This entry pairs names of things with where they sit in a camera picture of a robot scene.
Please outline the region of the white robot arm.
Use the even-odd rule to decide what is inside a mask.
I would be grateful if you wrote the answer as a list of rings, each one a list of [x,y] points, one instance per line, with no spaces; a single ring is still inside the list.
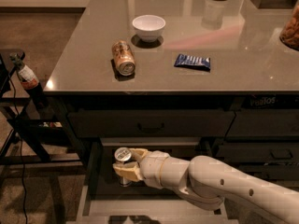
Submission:
[[[113,169],[124,182],[142,181],[156,189],[170,189],[205,210],[224,200],[240,202],[277,224],[299,224],[299,193],[247,175],[208,156],[189,161],[144,148],[120,147]]]

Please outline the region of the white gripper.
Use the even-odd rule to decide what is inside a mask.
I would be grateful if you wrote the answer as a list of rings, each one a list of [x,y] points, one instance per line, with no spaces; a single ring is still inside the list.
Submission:
[[[168,153],[162,151],[148,151],[145,148],[130,148],[132,162],[125,164],[114,163],[115,173],[130,181],[138,182],[143,179],[144,183],[151,188],[161,189],[161,169]]]

